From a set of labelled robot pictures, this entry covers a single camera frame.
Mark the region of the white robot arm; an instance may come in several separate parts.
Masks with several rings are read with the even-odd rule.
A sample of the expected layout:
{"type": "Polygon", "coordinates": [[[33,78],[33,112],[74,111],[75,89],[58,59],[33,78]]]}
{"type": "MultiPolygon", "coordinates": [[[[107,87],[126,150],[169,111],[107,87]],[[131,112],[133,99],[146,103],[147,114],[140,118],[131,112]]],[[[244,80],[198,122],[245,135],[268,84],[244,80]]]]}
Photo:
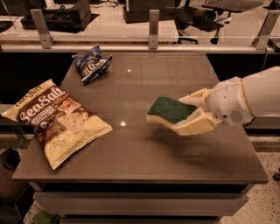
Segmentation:
{"type": "Polygon", "coordinates": [[[257,116],[280,113],[280,67],[263,70],[244,78],[219,82],[179,100],[197,109],[172,126],[181,136],[207,133],[218,125],[250,123],[257,116]]]}

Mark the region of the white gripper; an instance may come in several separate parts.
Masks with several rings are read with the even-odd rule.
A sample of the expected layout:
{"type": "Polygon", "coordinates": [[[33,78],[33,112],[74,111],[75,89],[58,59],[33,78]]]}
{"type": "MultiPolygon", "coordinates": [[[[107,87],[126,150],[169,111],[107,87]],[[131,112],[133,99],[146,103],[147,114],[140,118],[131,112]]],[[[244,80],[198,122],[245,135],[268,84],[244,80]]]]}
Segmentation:
{"type": "Polygon", "coordinates": [[[171,126],[181,136],[210,132],[222,122],[235,126],[250,123],[253,119],[239,77],[224,80],[211,90],[203,88],[178,100],[196,107],[185,120],[171,126]]]}

